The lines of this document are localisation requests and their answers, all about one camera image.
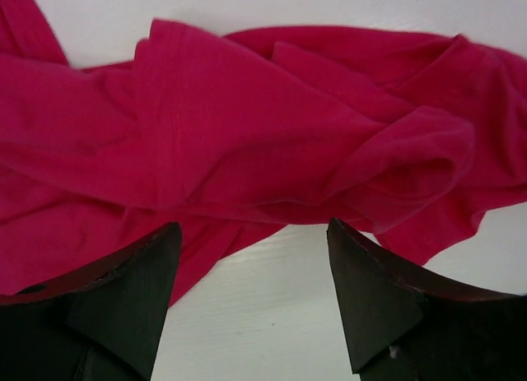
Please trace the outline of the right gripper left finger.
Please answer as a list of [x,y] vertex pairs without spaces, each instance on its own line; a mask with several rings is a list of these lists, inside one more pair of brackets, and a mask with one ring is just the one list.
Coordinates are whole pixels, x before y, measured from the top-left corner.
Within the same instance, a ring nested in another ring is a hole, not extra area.
[[149,380],[180,259],[169,223],[1,297],[3,380]]

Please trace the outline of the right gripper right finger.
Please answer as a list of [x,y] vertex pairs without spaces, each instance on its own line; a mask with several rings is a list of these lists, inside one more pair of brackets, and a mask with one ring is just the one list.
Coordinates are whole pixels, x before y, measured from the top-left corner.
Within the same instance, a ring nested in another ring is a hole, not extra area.
[[452,280],[343,221],[327,229],[352,372],[362,380],[526,378],[526,298]]

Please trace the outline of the pink t-shirt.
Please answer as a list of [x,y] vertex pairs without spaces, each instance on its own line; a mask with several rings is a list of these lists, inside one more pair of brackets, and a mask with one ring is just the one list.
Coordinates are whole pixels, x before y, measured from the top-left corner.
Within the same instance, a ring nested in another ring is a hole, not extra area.
[[424,264],[526,199],[526,61],[463,36],[155,20],[134,58],[69,65],[1,0],[1,292],[169,221],[179,299],[223,257],[337,217]]

